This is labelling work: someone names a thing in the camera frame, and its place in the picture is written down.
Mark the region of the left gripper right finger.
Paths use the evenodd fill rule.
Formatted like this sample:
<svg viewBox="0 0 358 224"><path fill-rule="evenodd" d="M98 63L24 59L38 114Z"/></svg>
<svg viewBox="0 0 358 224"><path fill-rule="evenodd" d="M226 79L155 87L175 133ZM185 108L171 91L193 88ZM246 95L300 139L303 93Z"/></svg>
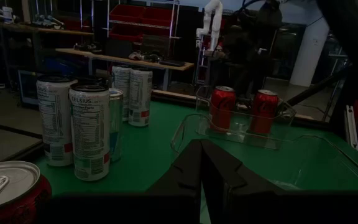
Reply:
<svg viewBox="0 0 358 224"><path fill-rule="evenodd" d="M209 140L202 140L202 184L212 224L278 224L280 188Z"/></svg>

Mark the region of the white round pillar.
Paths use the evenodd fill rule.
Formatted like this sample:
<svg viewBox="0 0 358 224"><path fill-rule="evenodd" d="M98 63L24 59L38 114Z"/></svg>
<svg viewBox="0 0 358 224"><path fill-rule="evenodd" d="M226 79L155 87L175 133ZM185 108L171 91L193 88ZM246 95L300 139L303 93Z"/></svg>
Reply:
<svg viewBox="0 0 358 224"><path fill-rule="evenodd" d="M306 26L290 78L291 85L311 85L328 33L329 26L323 17Z"/></svg>

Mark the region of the green table mat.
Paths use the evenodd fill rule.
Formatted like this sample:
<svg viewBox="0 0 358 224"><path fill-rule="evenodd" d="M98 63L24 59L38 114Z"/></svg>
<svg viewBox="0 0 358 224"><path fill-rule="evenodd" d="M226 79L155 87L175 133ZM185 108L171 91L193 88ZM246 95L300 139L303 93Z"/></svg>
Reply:
<svg viewBox="0 0 358 224"><path fill-rule="evenodd" d="M147 223L147 206L150 204L147 189L176 159L170 142L180 123L190 114L199 113L179 106L152 103L151 122L147 127L124 126L123 155L109 165L108 175L100 180L80 180L75 176L73 166L52 167L45 159L39 159L37 165L51 185L52 199L44 205L36 222L151 224ZM328 132L303 130L340 139ZM202 184L202 159L200 177L201 207L207 206ZM358 224L358 190L279 188L278 224Z"/></svg>

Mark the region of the white aluminium strip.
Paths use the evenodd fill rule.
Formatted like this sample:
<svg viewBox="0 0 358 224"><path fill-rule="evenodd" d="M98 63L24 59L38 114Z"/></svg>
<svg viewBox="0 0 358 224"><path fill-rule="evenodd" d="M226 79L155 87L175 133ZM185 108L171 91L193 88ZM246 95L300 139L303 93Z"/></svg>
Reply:
<svg viewBox="0 0 358 224"><path fill-rule="evenodd" d="M358 137L353 106L346 105L346 109L344 110L344 121L346 141L351 147L358 151Z"/></svg>

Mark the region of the clear plastic bin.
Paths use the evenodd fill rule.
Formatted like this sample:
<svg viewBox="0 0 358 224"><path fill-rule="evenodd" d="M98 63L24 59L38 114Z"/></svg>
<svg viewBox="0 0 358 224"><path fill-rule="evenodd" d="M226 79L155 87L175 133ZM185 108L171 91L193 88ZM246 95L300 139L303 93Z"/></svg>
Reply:
<svg viewBox="0 0 358 224"><path fill-rule="evenodd" d="M194 139L207 139L247 168L284 189L358 190L358 152L340 139L289 127L285 142L273 150L196 132L200 114L186 116L170 142L177 158Z"/></svg>
<svg viewBox="0 0 358 224"><path fill-rule="evenodd" d="M285 142L296 111L282 99L273 118L252 114L251 99L238 98L231 110L217 109L212 103L213 87L196 92L196 132L203 136L278 150Z"/></svg>

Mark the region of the black bench device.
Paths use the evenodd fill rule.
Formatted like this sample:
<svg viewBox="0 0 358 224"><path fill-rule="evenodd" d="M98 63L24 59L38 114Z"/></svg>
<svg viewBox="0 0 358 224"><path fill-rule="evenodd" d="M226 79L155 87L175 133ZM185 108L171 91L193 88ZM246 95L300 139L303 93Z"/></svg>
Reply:
<svg viewBox="0 0 358 224"><path fill-rule="evenodd" d="M92 42L90 44L75 44L73 46L74 50L84 51L84 52L90 52L92 54L102 54L103 49L101 45L97 42Z"/></svg>
<svg viewBox="0 0 358 224"><path fill-rule="evenodd" d="M142 53L141 51L135 51L129 55L129 59L159 63L161 58L157 54L149 54L149 53Z"/></svg>

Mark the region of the black keyboard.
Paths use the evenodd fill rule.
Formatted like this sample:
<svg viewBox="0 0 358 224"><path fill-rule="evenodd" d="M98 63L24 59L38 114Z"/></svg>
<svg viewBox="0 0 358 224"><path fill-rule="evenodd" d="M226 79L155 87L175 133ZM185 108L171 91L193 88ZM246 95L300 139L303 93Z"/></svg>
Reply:
<svg viewBox="0 0 358 224"><path fill-rule="evenodd" d="M172 67L182 67L184 66L186 63L182 62L182 61L176 61L176 60L160 60L159 64L161 65L167 65L167 66L172 66Z"/></svg>

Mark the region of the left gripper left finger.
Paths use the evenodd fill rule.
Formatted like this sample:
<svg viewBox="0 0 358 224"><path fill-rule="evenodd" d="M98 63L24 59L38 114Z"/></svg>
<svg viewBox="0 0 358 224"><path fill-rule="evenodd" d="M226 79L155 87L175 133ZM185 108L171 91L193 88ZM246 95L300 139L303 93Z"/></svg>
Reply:
<svg viewBox="0 0 358 224"><path fill-rule="evenodd" d="M201 141L188 143L170 168L147 189L147 223L199 224L201 203Z"/></svg>

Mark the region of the red storage bin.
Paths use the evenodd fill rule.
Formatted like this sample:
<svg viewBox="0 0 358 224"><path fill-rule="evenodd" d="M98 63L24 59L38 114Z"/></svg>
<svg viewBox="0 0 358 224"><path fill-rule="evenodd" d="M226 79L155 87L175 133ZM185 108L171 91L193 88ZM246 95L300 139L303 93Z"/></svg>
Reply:
<svg viewBox="0 0 358 224"><path fill-rule="evenodd" d="M119 4L109 13L110 20L139 23L145 7Z"/></svg>
<svg viewBox="0 0 358 224"><path fill-rule="evenodd" d="M147 7L140 19L143 24L170 27L172 10Z"/></svg>
<svg viewBox="0 0 358 224"><path fill-rule="evenodd" d="M142 42L143 32L141 29L134 26L115 24L109 31L109 38L126 40L129 42Z"/></svg>

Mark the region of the red cola can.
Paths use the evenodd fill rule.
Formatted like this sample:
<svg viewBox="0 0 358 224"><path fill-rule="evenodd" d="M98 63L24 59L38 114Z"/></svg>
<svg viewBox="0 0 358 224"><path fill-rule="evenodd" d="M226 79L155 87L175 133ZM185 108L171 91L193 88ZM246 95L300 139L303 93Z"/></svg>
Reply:
<svg viewBox="0 0 358 224"><path fill-rule="evenodd" d="M35 164L0 162L0 224L36 223L51 197L51 185Z"/></svg>
<svg viewBox="0 0 358 224"><path fill-rule="evenodd" d="M268 134L278 106L278 94L270 90L258 90L252 104L250 130L257 134Z"/></svg>
<svg viewBox="0 0 358 224"><path fill-rule="evenodd" d="M211 95L210 115L212 128L220 133L226 132L231 124L236 93L228 86L216 86Z"/></svg>

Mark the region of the silver blue energy drink can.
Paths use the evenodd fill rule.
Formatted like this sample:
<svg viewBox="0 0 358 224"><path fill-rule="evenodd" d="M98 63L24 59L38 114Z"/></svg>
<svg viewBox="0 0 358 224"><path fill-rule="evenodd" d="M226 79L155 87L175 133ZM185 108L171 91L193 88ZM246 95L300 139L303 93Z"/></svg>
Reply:
<svg viewBox="0 0 358 224"><path fill-rule="evenodd" d="M121 126L122 126L122 108L123 108L123 92L116 88L109 89L109 148L111 162L115 162L121 158Z"/></svg>

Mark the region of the white plastic bottle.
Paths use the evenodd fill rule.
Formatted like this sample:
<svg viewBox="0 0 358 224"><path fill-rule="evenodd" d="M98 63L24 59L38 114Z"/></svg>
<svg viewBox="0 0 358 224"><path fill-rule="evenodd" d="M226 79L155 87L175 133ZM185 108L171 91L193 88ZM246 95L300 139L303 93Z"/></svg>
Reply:
<svg viewBox="0 0 358 224"><path fill-rule="evenodd" d="M13 10L11 7L4 6L2 8L2 15L3 15L4 23L12 24L14 22L14 15L12 12L13 12Z"/></svg>

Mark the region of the black frame strut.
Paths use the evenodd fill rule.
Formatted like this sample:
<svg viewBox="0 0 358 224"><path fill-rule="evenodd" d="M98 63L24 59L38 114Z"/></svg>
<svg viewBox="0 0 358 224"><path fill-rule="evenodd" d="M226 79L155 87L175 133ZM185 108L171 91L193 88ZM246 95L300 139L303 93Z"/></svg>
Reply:
<svg viewBox="0 0 358 224"><path fill-rule="evenodd" d="M302 91L301 93L299 93L298 95L294 96L293 98L290 98L287 103L290 106L294 106L297 105L298 103L302 102L303 100L313 96L314 94L316 94L317 92L325 89L327 86L333 84L334 82L339 81L340 79L346 77L350 71L353 69L352 66L344 68L342 70L340 70L337 73L334 73L333 75L331 75L330 77L325 78L324 80L322 80L321 82L317 83L316 85L309 87L307 90Z"/></svg>

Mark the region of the dark computer monitor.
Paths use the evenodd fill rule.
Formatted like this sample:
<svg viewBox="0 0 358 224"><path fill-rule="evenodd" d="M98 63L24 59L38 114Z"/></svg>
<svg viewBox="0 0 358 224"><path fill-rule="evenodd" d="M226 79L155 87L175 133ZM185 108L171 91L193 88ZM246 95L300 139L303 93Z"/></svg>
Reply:
<svg viewBox="0 0 358 224"><path fill-rule="evenodd" d="M38 106L36 83L42 73L18 70L17 75L21 103L25 106Z"/></svg>

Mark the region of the wooden shelf board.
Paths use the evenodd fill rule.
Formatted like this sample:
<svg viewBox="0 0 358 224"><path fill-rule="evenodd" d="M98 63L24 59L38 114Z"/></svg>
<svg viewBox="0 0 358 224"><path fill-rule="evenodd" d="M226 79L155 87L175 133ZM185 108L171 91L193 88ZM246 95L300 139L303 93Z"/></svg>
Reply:
<svg viewBox="0 0 358 224"><path fill-rule="evenodd" d="M48 29L48 28L38 28L31 27L21 24L5 24L0 22L0 28L7 29L15 32L29 32L29 33L58 33L58 34L70 34L70 35L85 35L85 36L94 36L93 33L90 32L81 32L76 30L60 30L60 29Z"/></svg>

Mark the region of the metal shelf rack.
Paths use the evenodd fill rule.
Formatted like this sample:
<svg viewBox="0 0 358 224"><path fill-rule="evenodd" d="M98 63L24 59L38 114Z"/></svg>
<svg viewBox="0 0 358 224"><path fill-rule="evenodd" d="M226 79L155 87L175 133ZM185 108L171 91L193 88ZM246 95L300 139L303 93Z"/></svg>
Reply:
<svg viewBox="0 0 358 224"><path fill-rule="evenodd" d="M79 29L81 31L94 31L96 27L99 27L99 29L105 30L106 36L109 37L109 31L113 25L124 24L137 27L142 31L149 31L152 35L164 35L170 39L178 38L177 29L181 8L180 0L89 0L89 12L84 11L84 1L85 0L78 0ZM109 13L119 4L172 10L170 27L143 24L141 20L139 23L110 20Z"/></svg>

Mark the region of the wooden workbench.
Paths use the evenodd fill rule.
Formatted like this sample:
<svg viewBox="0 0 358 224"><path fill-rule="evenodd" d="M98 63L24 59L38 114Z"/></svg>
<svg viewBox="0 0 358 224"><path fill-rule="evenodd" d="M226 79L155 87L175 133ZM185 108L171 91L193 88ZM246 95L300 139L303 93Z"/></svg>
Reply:
<svg viewBox="0 0 358 224"><path fill-rule="evenodd" d="M194 67L193 63L185 62L185 64L181 67L175 67L171 65L162 65L159 63L153 63L153 62L146 62L143 60L131 60L129 58L120 58L120 57L113 57L108 55L100 55L100 54L92 54L91 52L84 52L74 49L54 49L55 52L64 53L64 54L72 54L72 55L81 55L86 58L89 58L90 60L104 60L107 62L117 62L117 63L124 63L124 64L130 64L130 65L137 65L141 67L147 67L147 68L156 68L156 69L170 69L170 70L179 70L179 71L185 71L192 67Z"/></svg>

